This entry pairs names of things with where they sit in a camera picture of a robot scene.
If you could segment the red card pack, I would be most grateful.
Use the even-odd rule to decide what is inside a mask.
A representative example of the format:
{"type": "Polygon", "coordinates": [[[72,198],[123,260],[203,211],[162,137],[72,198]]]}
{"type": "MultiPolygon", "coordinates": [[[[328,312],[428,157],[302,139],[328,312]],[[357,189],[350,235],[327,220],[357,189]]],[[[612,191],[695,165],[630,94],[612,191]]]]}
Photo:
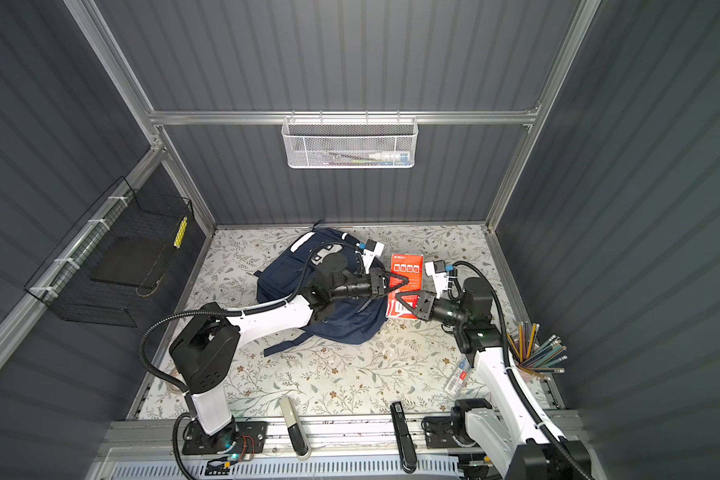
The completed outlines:
{"type": "Polygon", "coordinates": [[[406,307],[418,305],[418,295],[404,295],[403,303],[396,299],[396,294],[419,291],[423,283],[424,261],[421,255],[393,254],[390,271],[396,277],[390,278],[390,286],[394,291],[388,294],[386,316],[388,319],[416,320],[417,317],[406,307]]]}

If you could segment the clear pen refill pack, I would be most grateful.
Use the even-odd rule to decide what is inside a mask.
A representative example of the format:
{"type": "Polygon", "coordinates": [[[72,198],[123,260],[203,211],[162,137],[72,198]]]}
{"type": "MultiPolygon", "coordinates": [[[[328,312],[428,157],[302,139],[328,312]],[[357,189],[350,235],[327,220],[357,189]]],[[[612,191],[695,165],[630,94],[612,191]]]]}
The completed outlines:
{"type": "Polygon", "coordinates": [[[453,372],[448,378],[444,391],[452,398],[456,398],[464,389],[471,370],[469,360],[463,356],[455,365],[453,372]]]}

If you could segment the navy blue student backpack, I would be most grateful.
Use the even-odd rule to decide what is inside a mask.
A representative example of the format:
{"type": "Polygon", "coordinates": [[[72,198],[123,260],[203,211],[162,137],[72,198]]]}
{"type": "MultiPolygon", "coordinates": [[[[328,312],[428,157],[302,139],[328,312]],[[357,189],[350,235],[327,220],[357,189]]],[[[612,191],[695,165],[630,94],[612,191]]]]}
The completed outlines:
{"type": "Polygon", "coordinates": [[[295,240],[257,277],[256,300],[265,303],[295,292],[317,302],[317,319],[290,341],[272,345],[265,357],[299,346],[312,337],[360,345],[372,339],[386,322],[384,297],[368,296],[361,243],[345,231],[314,228],[295,240]]]}

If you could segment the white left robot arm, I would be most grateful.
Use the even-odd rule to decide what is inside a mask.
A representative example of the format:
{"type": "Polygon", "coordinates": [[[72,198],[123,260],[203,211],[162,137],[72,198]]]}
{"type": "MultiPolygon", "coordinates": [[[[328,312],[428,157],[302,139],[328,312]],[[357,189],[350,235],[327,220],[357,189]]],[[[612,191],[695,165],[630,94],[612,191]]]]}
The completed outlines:
{"type": "Polygon", "coordinates": [[[169,347],[191,418],[209,436],[232,425],[224,382],[243,348],[323,321],[342,300],[383,299],[408,283],[405,276],[381,267],[361,274],[318,274],[281,300],[236,310],[213,304],[192,313],[169,347]]]}

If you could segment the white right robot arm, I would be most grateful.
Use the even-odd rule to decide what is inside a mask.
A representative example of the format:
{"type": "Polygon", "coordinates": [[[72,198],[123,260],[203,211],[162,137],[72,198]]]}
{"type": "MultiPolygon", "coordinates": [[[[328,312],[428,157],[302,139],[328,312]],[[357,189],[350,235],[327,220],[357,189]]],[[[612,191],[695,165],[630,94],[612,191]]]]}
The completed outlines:
{"type": "Polygon", "coordinates": [[[479,447],[494,479],[591,479],[589,452],[570,440],[530,393],[510,355],[503,325],[492,323],[490,301],[465,293],[459,302],[433,292],[407,292],[396,299],[418,319],[453,328],[471,372],[489,387],[488,400],[459,400],[452,409],[451,435],[479,447]]]}

